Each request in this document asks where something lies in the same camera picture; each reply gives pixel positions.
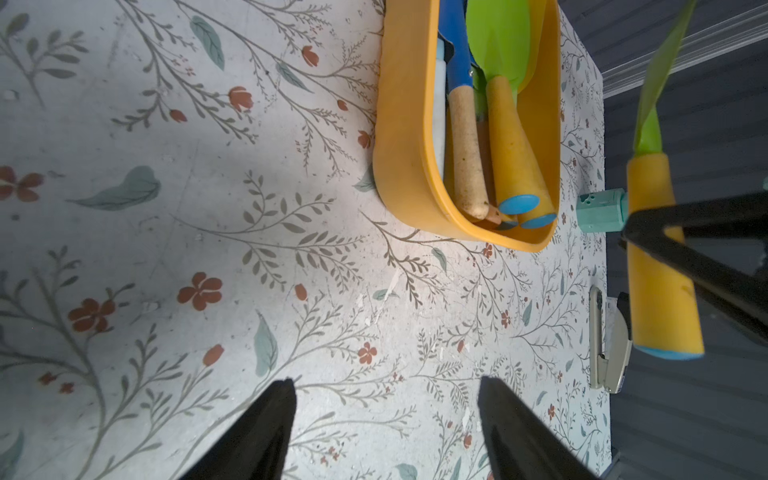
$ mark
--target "green plastic blade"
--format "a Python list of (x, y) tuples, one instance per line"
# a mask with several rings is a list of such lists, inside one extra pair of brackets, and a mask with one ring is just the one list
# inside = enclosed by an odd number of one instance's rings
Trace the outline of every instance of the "green plastic blade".
[(517, 91), (531, 53), (528, 0), (468, 0), (466, 19), (469, 49), (485, 78), (504, 76)]
[(637, 156), (660, 154), (662, 151), (659, 116), (656, 114), (656, 105), (654, 105), (641, 128), (640, 141), (634, 146), (634, 154)]
[[(660, 153), (661, 150), (661, 131), (659, 129), (659, 119), (656, 115), (656, 102), (661, 96), (664, 85), (667, 83), (674, 59), (680, 50), (680, 43), (685, 37), (685, 31), (688, 29), (688, 22), (694, 13), (696, 0), (688, 0), (677, 21), (670, 31), (670, 34), (661, 44), (656, 54), (650, 60), (648, 69), (645, 72), (643, 89), (640, 92), (640, 104), (637, 106), (637, 122), (634, 130), (634, 153), (649, 154)], [(644, 135), (653, 137), (643, 139)]]

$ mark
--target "wooden handle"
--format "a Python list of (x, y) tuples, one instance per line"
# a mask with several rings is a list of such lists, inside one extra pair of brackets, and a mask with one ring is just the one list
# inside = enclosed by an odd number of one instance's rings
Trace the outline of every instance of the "wooden handle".
[[(627, 164), (627, 190), (630, 214), (675, 205), (667, 155), (633, 158)], [(684, 242), (680, 227), (668, 228), (665, 234)], [(656, 355), (664, 353), (665, 358), (702, 355), (704, 343), (691, 279), (632, 243), (627, 245), (627, 272), (634, 344)]]
[(483, 220), (488, 215), (489, 203), (475, 124), (475, 92), (469, 85), (456, 87), (448, 94), (448, 104), (456, 206), (470, 217)]

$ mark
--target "green plastic scoop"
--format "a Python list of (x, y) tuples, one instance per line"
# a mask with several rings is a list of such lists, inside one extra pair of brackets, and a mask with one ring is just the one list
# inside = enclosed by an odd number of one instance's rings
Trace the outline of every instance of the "green plastic scoop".
[(531, 50), (528, 0), (469, 0), (466, 21), (469, 49), (488, 80), (485, 93), (498, 209), (522, 215), (523, 228), (544, 227), (557, 213), (515, 107)]
[(528, 0), (469, 0), (467, 36), (485, 78), (506, 77), (516, 97), (531, 54)]

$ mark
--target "yellow foam handle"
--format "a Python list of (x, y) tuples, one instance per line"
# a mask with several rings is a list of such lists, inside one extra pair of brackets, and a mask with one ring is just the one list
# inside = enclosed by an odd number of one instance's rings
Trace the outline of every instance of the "yellow foam handle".
[(518, 195), (536, 195), (539, 205), (535, 211), (541, 212), (537, 217), (554, 214), (544, 176), (520, 123), (509, 82), (502, 76), (493, 77), (485, 91), (497, 204)]
[[(627, 164), (630, 214), (675, 205), (666, 154), (648, 154)], [(666, 235), (684, 242), (683, 229)], [(627, 245), (633, 342), (662, 353), (697, 356), (704, 353), (694, 283), (640, 248)]]

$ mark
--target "yellow foam grip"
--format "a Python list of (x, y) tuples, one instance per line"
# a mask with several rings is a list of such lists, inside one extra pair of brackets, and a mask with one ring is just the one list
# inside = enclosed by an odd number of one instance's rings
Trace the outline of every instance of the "yellow foam grip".
[[(648, 154), (627, 164), (630, 213), (675, 205), (666, 154)], [(683, 243), (683, 229), (665, 231)], [(701, 324), (690, 278), (627, 245), (632, 336), (635, 345), (689, 354), (703, 354)]]

